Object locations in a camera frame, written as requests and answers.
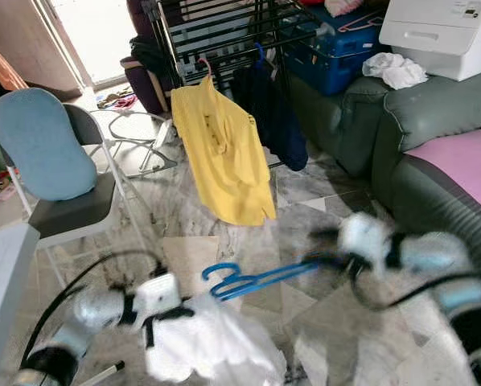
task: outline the black cable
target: black cable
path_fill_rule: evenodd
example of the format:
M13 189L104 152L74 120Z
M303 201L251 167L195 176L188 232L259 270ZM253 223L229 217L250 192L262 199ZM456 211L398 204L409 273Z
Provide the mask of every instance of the black cable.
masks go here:
M59 307L60 304L62 304L62 302L64 302L65 299L67 299L72 294L75 294L76 292L81 291L84 288L84 286L81 286L73 289L76 283L80 281L87 273L89 273L92 269L94 269L94 267L98 266L99 264L103 264L106 261L116 257L123 257L128 255L141 255L142 257L145 257L147 255L149 257L152 257L156 262L156 268L154 270L155 276L158 276L160 273L166 272L166 270L162 267L160 260L151 251L146 251L142 249L128 249L121 252L112 252L106 256L101 257L99 260L97 260L96 262L92 263L89 267L84 269L73 281L71 281L64 289L62 289L62 291L58 295L56 295L56 298L53 299L51 304L42 313L39 321L35 325L35 329L31 333L31 336L30 336L30 339L28 340L26 348L24 349L23 358L21 359L21 365L20 365L21 368L26 365L27 357L30 354L31 349L34 347L35 342L39 337L40 331L46 324L46 321L51 317L53 312L55 312L55 310Z
M364 291L358 285L358 278L359 275L364 271L364 267L357 265L356 263L350 268L349 277L351 282L351 290L355 295L356 300L364 307L372 310L372 311L384 311L395 306L400 305L403 302L406 302L410 298L413 298L416 295L419 295L421 292L429 290L430 288L436 287L441 285L442 283L446 283L448 281L453 280L460 280L460 279L467 279L467 278L478 278L481 279L481 273L476 272L465 272L465 273L452 273L443 277L438 277L432 281L428 281L425 284L419 286L418 288L414 289L413 291L409 292L408 294L394 300L388 304L379 303L370 299L364 295Z

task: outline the door frame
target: door frame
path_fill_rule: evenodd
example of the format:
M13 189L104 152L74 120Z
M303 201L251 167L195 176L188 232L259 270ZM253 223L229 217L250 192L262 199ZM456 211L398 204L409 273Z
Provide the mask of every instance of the door frame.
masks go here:
M103 88L113 87L117 84L125 83L127 81L126 76L116 76L112 79L104 80L102 82L95 83L87 69L85 68L83 61L81 60L78 52L74 48L68 33L66 32L64 25L62 24L55 7L51 4L50 0L31 0L40 16L42 17L47 29L49 30L53 40L59 47L62 56L67 62L69 68L78 79L82 88L91 87L94 91L101 90Z

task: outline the pink hanger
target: pink hanger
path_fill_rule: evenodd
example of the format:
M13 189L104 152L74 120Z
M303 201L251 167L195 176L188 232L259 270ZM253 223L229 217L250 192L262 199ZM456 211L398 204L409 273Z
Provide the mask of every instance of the pink hanger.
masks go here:
M199 58L198 62L205 63L208 68L208 76L212 76L212 67L210 66L210 63L208 62L208 60L206 60L205 58Z
M337 31L339 31L339 32L358 31L358 30L363 30L364 28L381 26L384 23L384 18L382 18L381 16L376 16L375 18L369 19L365 26L351 28L351 26L353 24L360 23L361 21L363 21L367 18L370 18L371 16L373 16L375 14L379 14L380 12L381 12L381 10L375 10L374 12L372 12L370 14L366 14L365 16L363 16L361 18L358 18L357 20L353 20L352 22L349 22L348 24L344 24L343 26L337 28Z

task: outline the gray chair seat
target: gray chair seat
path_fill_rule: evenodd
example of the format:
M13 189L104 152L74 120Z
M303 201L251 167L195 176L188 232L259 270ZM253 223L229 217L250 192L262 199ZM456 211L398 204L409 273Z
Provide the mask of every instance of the gray chair seat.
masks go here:
M75 199L41 199L28 223L40 232L40 239L98 223L110 213L114 189L112 173L98 175L96 186Z

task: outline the white printer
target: white printer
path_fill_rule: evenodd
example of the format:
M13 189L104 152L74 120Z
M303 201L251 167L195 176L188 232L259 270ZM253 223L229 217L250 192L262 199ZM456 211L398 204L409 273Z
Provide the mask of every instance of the white printer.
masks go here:
M481 0L391 0L380 41L429 74L467 79L481 72Z

